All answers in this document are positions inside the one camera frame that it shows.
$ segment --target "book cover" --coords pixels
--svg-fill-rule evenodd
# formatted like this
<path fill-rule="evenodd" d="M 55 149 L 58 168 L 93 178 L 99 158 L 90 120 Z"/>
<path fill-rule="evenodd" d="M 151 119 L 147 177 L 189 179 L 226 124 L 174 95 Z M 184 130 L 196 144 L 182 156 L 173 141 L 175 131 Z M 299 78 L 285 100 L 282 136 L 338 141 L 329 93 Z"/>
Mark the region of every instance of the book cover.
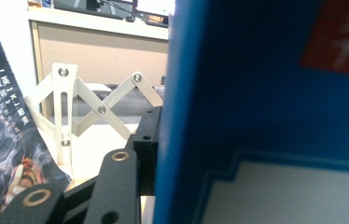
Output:
<path fill-rule="evenodd" d="M 53 183 L 65 190 L 70 181 L 41 138 L 0 43 L 0 212 L 23 189 Z"/>

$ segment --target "black cable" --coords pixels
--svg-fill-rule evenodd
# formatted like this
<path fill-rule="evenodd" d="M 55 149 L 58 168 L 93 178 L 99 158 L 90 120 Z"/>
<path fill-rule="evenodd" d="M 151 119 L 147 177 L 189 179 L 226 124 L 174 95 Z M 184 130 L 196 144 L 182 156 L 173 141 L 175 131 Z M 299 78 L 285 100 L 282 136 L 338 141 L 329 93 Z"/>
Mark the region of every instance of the black cable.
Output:
<path fill-rule="evenodd" d="M 156 21 L 156 22 L 162 22 L 162 21 L 157 21 L 157 20 L 154 20 L 154 19 L 150 19 L 150 18 L 147 18 L 147 17 L 144 17 L 144 16 L 137 15 L 136 13 L 133 13 L 133 12 L 131 12 L 131 11 L 128 11 L 127 9 L 125 9 L 125 8 L 123 8 L 123 7 L 120 7 L 119 5 L 114 4 L 114 3 L 110 2 L 110 1 L 106 2 L 106 1 L 104 1 L 104 0 L 101 0 L 100 2 L 106 3 L 106 4 L 108 4 L 108 5 L 112 6 L 112 7 L 115 7 L 115 8 L 117 8 L 117 9 L 120 9 L 120 10 L 123 10 L 123 11 L 125 11 L 125 12 L 128 12 L 128 13 L 130 13 L 132 16 L 137 17 L 137 18 L 139 18 L 139 19 L 142 19 L 143 21 L 151 20 L 151 21 Z"/>

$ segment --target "electronic device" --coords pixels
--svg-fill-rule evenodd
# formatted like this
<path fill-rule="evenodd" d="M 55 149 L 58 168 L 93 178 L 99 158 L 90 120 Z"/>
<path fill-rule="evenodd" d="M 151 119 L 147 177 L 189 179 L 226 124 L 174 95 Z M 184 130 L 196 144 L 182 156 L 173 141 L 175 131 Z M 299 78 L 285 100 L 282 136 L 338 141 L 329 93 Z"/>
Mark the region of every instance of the electronic device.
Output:
<path fill-rule="evenodd" d="M 87 9 L 80 8 L 80 7 L 67 7 L 67 6 L 64 6 L 61 4 L 57 4 L 56 2 L 54 3 L 54 8 L 59 9 L 59 10 L 88 14 L 88 15 L 92 15 L 92 16 L 106 17 L 106 18 L 115 19 L 115 20 L 123 20 L 123 18 L 121 16 L 118 16 L 118 15 L 113 15 L 113 14 L 108 14 L 108 13 L 98 12 L 98 11 L 93 11 L 93 10 L 87 10 Z"/>
<path fill-rule="evenodd" d="M 87 0 L 86 9 L 98 12 L 109 13 L 121 16 L 122 18 L 131 17 L 133 10 L 132 0 Z"/>
<path fill-rule="evenodd" d="M 146 20 L 147 25 L 168 27 L 169 14 L 174 9 L 174 0 L 133 0 L 133 8 L 136 13 L 150 16 L 158 16 L 162 21 Z"/>

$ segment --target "brass grommet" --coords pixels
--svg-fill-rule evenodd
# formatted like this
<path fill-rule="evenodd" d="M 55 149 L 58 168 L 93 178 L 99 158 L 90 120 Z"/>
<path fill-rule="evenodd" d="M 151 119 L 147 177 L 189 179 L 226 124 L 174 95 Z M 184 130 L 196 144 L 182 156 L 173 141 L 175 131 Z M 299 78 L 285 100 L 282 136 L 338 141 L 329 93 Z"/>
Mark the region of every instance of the brass grommet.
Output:
<path fill-rule="evenodd" d="M 35 196 L 38 193 L 43 193 L 44 196 L 38 200 L 32 201 L 32 197 Z M 23 199 L 23 205 L 26 207 L 34 207 L 36 205 L 39 205 L 43 202 L 45 202 L 50 197 L 51 191 L 49 189 L 38 189 L 31 193 L 29 193 L 26 198 Z"/>
<path fill-rule="evenodd" d="M 116 152 L 111 156 L 111 159 L 113 159 L 113 161 L 125 161 L 126 159 L 129 158 L 129 153 L 128 152 Z"/>

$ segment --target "printed artwork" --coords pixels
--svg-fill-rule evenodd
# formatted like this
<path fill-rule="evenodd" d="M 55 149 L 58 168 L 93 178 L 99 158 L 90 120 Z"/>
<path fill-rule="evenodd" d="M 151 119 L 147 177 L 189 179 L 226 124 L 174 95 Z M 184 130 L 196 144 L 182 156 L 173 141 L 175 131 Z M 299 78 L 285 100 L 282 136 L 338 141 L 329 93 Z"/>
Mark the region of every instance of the printed artwork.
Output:
<path fill-rule="evenodd" d="M 301 65 L 349 74 L 349 0 L 326 0 Z"/>
<path fill-rule="evenodd" d="M 0 212 L 22 190 L 42 183 L 65 190 L 70 177 L 41 138 L 0 44 Z"/>

